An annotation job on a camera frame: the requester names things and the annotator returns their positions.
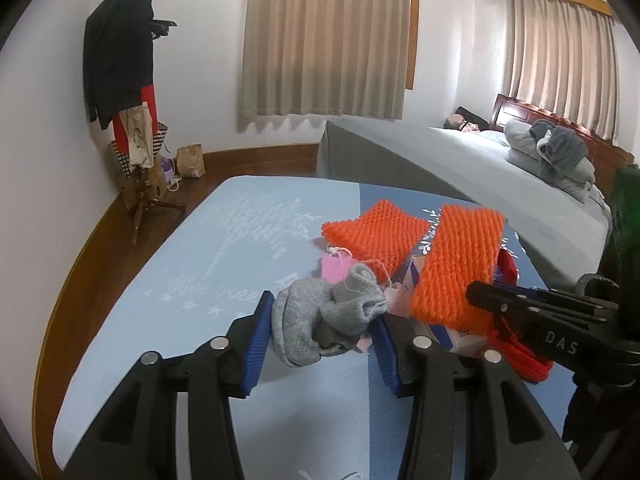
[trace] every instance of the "brown paper bag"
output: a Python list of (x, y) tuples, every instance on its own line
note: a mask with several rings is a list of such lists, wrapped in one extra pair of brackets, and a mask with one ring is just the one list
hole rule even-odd
[(191, 146), (178, 148), (175, 159), (180, 176), (200, 178), (204, 175), (202, 144), (192, 144)]
[(149, 196), (160, 199), (166, 193), (166, 179), (162, 171), (162, 159), (160, 154), (154, 159), (154, 166), (148, 169)]

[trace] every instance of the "orange knit pouch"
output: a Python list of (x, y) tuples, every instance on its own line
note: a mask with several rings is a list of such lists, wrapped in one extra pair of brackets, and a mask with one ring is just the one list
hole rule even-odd
[[(414, 218), (389, 200), (380, 200), (355, 220), (325, 222), (321, 232), (329, 243), (346, 247), (361, 262), (378, 260), (393, 276), (429, 226), (426, 220)], [(367, 265), (380, 281), (388, 280), (380, 266)]]
[(486, 208), (442, 206), (440, 225), (420, 272), (411, 300), (411, 314), (429, 324), (484, 335), (491, 313), (466, 300), (466, 286), (494, 282), (504, 216)]

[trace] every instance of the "person sleeping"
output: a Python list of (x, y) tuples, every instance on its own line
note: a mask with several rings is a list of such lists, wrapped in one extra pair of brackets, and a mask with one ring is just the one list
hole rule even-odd
[(480, 127), (477, 124), (473, 124), (467, 121), (460, 114), (451, 114), (444, 121), (444, 129), (446, 130), (458, 130), (460, 132), (479, 132)]

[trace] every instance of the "coat rack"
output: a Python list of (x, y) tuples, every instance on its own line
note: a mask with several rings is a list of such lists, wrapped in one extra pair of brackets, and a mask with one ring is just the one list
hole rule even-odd
[[(176, 23), (169, 20), (151, 20), (151, 37), (152, 40), (156, 40), (161, 36), (167, 36), (169, 34), (169, 27), (175, 27)], [(157, 198), (151, 198), (149, 195), (150, 186), (148, 181), (148, 171), (143, 170), (139, 166), (136, 166), (131, 173), (133, 180), (133, 190), (136, 195), (136, 212), (133, 217), (133, 246), (138, 244), (138, 234), (140, 232), (140, 224), (142, 224), (142, 215), (152, 208), (165, 207), (177, 209), (178, 211), (186, 211), (187, 206), (183, 203), (172, 203), (158, 200)]]

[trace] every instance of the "curtain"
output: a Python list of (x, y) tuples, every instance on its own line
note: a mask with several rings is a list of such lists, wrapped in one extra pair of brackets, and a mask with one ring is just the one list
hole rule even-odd
[(611, 18), (566, 0), (507, 0), (507, 7), (505, 94), (613, 139), (618, 63)]
[(410, 0), (248, 0), (240, 113), (402, 118)]

